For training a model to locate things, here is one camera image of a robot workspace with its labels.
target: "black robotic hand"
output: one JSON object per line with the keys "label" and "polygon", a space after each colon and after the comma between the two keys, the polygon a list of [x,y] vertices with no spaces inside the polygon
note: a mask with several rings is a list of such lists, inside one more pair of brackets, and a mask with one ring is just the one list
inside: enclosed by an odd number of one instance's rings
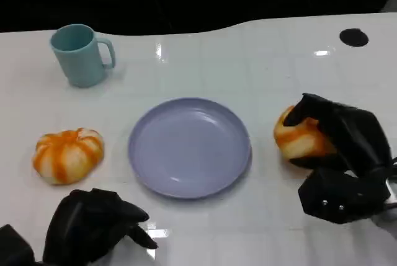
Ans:
{"label": "black robotic hand", "polygon": [[[294,126],[305,118],[318,120],[343,166],[318,166],[299,188],[305,213],[333,223],[368,218],[393,205],[387,180],[395,173],[387,138],[373,113],[303,94],[284,120]],[[344,173],[350,170],[357,177]]]}
{"label": "black robotic hand", "polygon": [[106,255],[125,236],[156,249],[157,244],[138,225],[148,219],[146,212],[115,192],[73,190],[62,199],[51,220],[43,262],[84,266]]}

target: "lavender plate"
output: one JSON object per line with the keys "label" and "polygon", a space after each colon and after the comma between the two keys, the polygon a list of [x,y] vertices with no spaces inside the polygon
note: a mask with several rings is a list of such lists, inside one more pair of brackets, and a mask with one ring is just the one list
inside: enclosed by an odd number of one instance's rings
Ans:
{"label": "lavender plate", "polygon": [[128,155],[151,190],[201,198],[231,185],[245,171],[251,144],[242,121],[226,107],[205,99],[176,99],[139,120]]}

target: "mug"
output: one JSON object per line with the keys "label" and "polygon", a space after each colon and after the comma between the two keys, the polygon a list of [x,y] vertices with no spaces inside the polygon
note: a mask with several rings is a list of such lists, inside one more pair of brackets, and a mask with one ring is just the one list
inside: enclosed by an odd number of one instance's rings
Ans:
{"label": "mug", "polygon": [[[107,46],[112,59],[104,64],[98,43]],[[90,87],[106,77],[106,70],[116,65],[112,43],[106,38],[96,38],[92,28],[84,24],[71,24],[58,29],[50,44],[69,83],[77,87]]]}

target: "mug handle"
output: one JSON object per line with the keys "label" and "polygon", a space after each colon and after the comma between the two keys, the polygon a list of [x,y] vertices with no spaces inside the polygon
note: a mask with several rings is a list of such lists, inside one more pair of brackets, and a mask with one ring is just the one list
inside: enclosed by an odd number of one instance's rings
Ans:
{"label": "mug handle", "polygon": [[107,38],[97,38],[97,42],[103,43],[107,46],[107,48],[109,49],[110,58],[112,59],[112,62],[110,64],[104,64],[104,68],[105,69],[114,68],[114,66],[116,65],[116,54],[114,52],[112,42],[110,40],[108,40]]}

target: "white table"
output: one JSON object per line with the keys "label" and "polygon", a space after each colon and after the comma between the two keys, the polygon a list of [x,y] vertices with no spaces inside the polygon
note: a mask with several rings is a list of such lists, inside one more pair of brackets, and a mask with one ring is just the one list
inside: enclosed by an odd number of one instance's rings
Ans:
{"label": "white table", "polygon": [[[367,46],[339,40],[352,27],[369,36]],[[338,226],[302,212],[297,188],[307,173],[285,166],[272,130],[285,107],[313,92],[372,110],[396,146],[397,14],[258,20],[188,35],[105,35],[118,65],[90,89],[68,85],[48,45],[52,33],[0,34],[0,225],[12,224],[38,260],[60,200],[75,188],[97,187],[145,209],[151,219],[143,226],[159,243],[147,252],[124,240],[104,265],[396,265],[397,242],[370,221]],[[176,97],[220,102],[246,124],[253,164],[229,191],[180,202],[136,181],[128,136],[147,110]],[[103,163],[78,184],[47,185],[30,161],[38,138],[81,126],[103,135]]]}

